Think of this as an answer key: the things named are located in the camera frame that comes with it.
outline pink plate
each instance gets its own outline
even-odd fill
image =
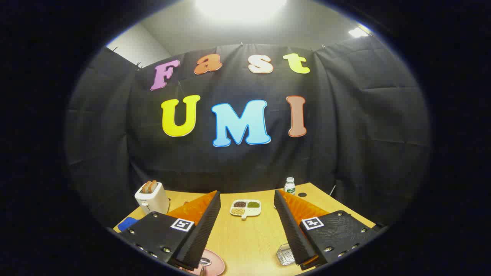
[[[212,251],[209,251],[208,249],[205,249],[203,251],[203,257],[209,259],[212,263],[209,266],[205,266],[206,276],[218,276],[223,273],[223,271],[225,270],[225,263],[218,255],[216,255]],[[194,275],[199,275],[199,273],[201,272],[201,267],[202,265],[199,264],[198,268],[193,271],[189,271],[183,268],[181,269]]]

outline blue object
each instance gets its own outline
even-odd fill
[[[266,133],[264,121],[264,108],[268,105],[263,100],[249,101],[239,118],[230,104],[218,104],[212,107],[217,117],[217,138],[213,141],[215,147],[230,146],[231,140],[227,138],[227,130],[238,145],[242,142],[246,129],[249,135],[245,142],[249,145],[267,144],[271,137]]]
[[[138,220],[135,220],[134,218],[127,217],[127,218],[125,218],[125,220],[122,223],[118,224],[118,229],[119,229],[119,231],[123,232],[124,230],[126,230],[126,228],[135,224],[135,222],[137,222],[137,221]]]

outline white wall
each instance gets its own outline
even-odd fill
[[[167,50],[140,23],[111,41],[107,47],[139,67],[170,57]]]

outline spoon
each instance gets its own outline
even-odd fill
[[[202,265],[199,276],[205,276],[205,266],[211,265],[212,262],[210,261],[210,259],[202,257],[201,260],[199,260],[199,263]]]

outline toaster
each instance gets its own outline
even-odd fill
[[[144,185],[145,184],[143,184],[136,192],[135,199],[145,214],[148,215],[153,211],[161,214],[167,214],[170,200],[167,195],[165,195],[165,190],[162,183],[157,182],[157,186],[152,193],[141,193]]]

